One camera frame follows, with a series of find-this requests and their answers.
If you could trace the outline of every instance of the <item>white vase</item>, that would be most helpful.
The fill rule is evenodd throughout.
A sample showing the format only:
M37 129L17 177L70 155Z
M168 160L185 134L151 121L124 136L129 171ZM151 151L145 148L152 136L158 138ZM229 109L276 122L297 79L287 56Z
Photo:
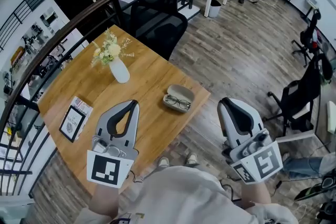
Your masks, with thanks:
M120 58L115 58L109 63L110 69L114 77L119 83L126 83L130 79L130 73Z

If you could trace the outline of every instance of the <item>wooden floor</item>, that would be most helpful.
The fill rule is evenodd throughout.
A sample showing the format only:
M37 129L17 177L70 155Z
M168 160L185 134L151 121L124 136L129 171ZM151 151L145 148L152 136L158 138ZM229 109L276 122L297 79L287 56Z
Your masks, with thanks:
M163 153L170 158L172 165L182 165L185 156L195 151L201 164L218 178L227 178L227 175L236 177L221 156L223 137L216 110L218 101L223 97L237 98L252 105L261 116L270 116L276 111L276 106L266 93L272 91L281 97L282 89L303 75L303 58L291 54L296 49L291 41L298 39L307 24L296 9L285 5L282 0L262 1L241 5L237 0L229 0L220 9L218 17L205 18L199 14L189 22L170 61L199 81L212 95ZM194 2L203 9L203 13L206 0ZM281 135L281 119L268 122L266 128L273 137ZM282 144L280 148L282 152L289 151L296 157L308 157L321 145L317 138L308 138ZM322 148L313 155L325 152ZM153 168L154 164L143 175ZM274 192L280 179L287 178L279 173L267 181L270 193ZM239 196L239 183L226 181ZM324 195L301 203L293 202L299 191L316 182L284 182L272 200L287 206L298 219L304 213L304 206L299 208L299 205L307 205L300 223L316 223L314 217L319 204L326 199ZM120 207L125 208L134 200L140 188L141 184L133 184L127 189L121 195ZM72 223L90 198L73 179L59 154L44 170L32 195L36 205L26 223Z

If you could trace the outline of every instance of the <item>picture frame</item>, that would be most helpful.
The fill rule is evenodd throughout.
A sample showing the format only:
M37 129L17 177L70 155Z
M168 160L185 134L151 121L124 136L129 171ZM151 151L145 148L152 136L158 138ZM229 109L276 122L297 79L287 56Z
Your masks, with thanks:
M63 118L59 131L73 143L84 119L85 115L71 105Z

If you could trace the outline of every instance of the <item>black picture frame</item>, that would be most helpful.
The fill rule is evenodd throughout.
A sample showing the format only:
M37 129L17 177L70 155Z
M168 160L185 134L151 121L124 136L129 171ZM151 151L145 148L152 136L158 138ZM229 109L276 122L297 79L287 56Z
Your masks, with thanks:
M72 138L68 137L68 135L65 134L65 133L62 131L62 126L63 126L63 124L64 124L64 121L65 121L65 119L67 118L67 116L68 116L68 114L69 114L69 112L70 112L71 109L75 110L78 114L80 114L80 115L82 116L82 118L81 118L81 120L80 120L80 122L79 122L77 128L75 129L75 132L74 132ZM60 131L61 134L64 135L70 142L73 143L73 142L75 141L75 138L76 138L76 136L77 136L77 133L78 133L78 131L79 131L79 128L82 126L82 123L83 123L84 119L85 119L85 115L84 115L82 112L80 112L78 109L76 109L73 105L71 105L71 106L69 107L67 113L65 114L63 120L62 120L61 126L59 127L59 131Z

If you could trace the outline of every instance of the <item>white trash can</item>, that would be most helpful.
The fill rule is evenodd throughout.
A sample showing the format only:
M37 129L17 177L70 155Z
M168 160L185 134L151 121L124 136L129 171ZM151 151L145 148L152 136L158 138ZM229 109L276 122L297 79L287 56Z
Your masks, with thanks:
M217 0L211 0L209 17L211 18L216 17L219 13L220 8L221 8L220 2L218 2Z

